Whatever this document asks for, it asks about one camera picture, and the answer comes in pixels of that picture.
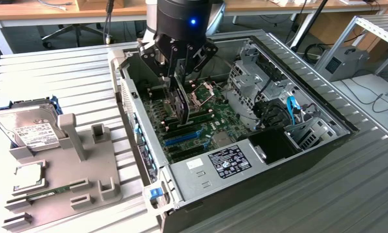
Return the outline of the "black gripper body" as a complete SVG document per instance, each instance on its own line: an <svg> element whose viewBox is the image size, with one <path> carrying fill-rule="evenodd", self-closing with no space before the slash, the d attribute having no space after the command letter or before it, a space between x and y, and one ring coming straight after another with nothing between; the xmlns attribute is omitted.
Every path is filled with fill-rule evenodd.
<svg viewBox="0 0 388 233"><path fill-rule="evenodd" d="M158 2L155 45L167 59L173 56L173 45L177 45L178 52L183 52L187 47L199 50L207 43L210 15L210 0Z"/></svg>

